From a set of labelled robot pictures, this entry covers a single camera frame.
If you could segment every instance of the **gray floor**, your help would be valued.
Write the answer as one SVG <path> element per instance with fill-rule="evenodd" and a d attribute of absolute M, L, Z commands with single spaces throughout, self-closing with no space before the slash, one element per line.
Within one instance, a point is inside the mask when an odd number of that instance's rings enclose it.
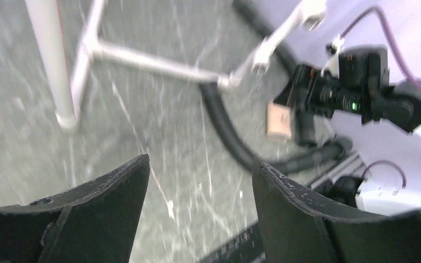
<path fill-rule="evenodd" d="M 70 62 L 89 4 L 61 1 Z M 230 0 L 110 0 L 101 35 L 224 72 L 260 40 Z M 236 127 L 265 157 L 300 151 L 264 134 L 266 103 L 286 80 L 274 64 L 263 78 L 225 94 Z M 150 155 L 152 169 L 131 262 L 195 262 L 256 221 L 250 177 L 224 150 L 195 84 L 97 61 L 81 130 L 64 135 L 24 1 L 0 0 L 0 206 L 67 190 L 140 153 Z"/>

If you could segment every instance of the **white pipe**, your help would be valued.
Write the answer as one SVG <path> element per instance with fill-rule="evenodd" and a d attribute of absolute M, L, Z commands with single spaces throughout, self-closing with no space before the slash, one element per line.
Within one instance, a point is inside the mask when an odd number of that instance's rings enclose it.
<path fill-rule="evenodd" d="M 77 49 L 77 58 L 72 71 L 70 88 L 72 90 L 73 107 L 78 116 L 83 101 L 83 94 L 93 58 L 93 49 L 98 45 L 98 31 L 107 0 L 94 0 Z"/>
<path fill-rule="evenodd" d="M 140 69 L 160 72 L 174 77 L 190 79 L 196 82 L 218 82 L 223 86 L 229 82 L 229 77 L 227 75 L 221 75 L 216 72 L 194 68 L 175 61 L 166 60 L 107 42 L 99 42 L 98 48 L 95 49 L 95 55 L 128 65 L 134 65 Z"/>
<path fill-rule="evenodd" d="M 69 86 L 64 37 L 56 0 L 25 0 L 61 128 L 77 128 Z"/>

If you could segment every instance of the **cable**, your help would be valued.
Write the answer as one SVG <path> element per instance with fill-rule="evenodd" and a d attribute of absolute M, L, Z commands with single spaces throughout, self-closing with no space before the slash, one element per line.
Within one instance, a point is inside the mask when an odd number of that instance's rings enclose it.
<path fill-rule="evenodd" d="M 374 166 L 377 166 L 379 164 L 386 164 L 390 167 L 395 168 L 396 171 L 398 171 L 398 173 L 400 173 L 401 179 L 402 179 L 402 188 L 406 188 L 407 185 L 407 179 L 406 179 L 406 174 L 404 173 L 404 171 L 401 169 L 401 167 L 399 165 L 397 165 L 396 163 L 389 161 L 389 160 L 378 160 L 375 161 L 371 164 L 369 164 L 368 166 L 366 166 L 366 169 L 364 170 L 364 172 L 361 175 L 361 179 L 364 179 L 366 177 L 367 172 Z"/>
<path fill-rule="evenodd" d="M 391 31 L 390 25 L 386 19 L 385 12 L 383 9 L 379 6 L 372 6 L 366 9 L 364 12 L 362 12 L 344 31 L 341 33 L 340 37 L 344 38 L 346 35 L 356 26 L 365 16 L 367 16 L 370 13 L 376 13 L 378 15 L 378 19 L 380 21 L 380 24 L 383 29 L 383 33 L 385 34 L 385 38 L 388 41 L 388 45 L 391 48 L 391 51 L 396 59 L 396 62 L 401 70 L 401 73 L 403 73 L 404 76 L 406 76 L 412 84 L 414 84 L 420 91 L 421 91 L 421 83 L 416 80 L 416 77 L 411 72 L 409 67 L 407 66 L 406 62 L 404 61 L 404 58 L 401 54 L 401 51 L 399 50 L 399 47 L 397 45 L 396 39 L 393 35 L 393 32 Z"/>
<path fill-rule="evenodd" d="M 252 171 L 254 160 L 259 158 L 242 141 L 225 109 L 224 102 L 216 83 L 200 84 L 202 99 L 209 114 L 210 121 L 222 143 L 235 160 L 246 170 Z M 352 142 L 347 138 L 336 138 L 329 144 L 311 150 L 304 155 L 285 161 L 267 161 L 281 173 L 288 175 L 313 168 L 336 158 L 342 158 L 352 149 Z"/>

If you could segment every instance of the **black hose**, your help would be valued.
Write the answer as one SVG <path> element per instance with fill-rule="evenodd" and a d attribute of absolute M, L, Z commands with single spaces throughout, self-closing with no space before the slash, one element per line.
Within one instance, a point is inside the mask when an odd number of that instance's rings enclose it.
<path fill-rule="evenodd" d="M 200 84 L 199 89 L 206 110 L 209 113 L 210 121 L 226 149 L 241 166 L 248 171 L 252 171 L 256 154 L 238 136 L 225 109 L 217 84 Z M 351 149 L 351 141 L 346 138 L 336 138 L 321 148 L 316 148 L 304 155 L 285 161 L 268 162 L 274 168 L 287 175 L 311 169 L 328 160 L 342 158 Z"/>

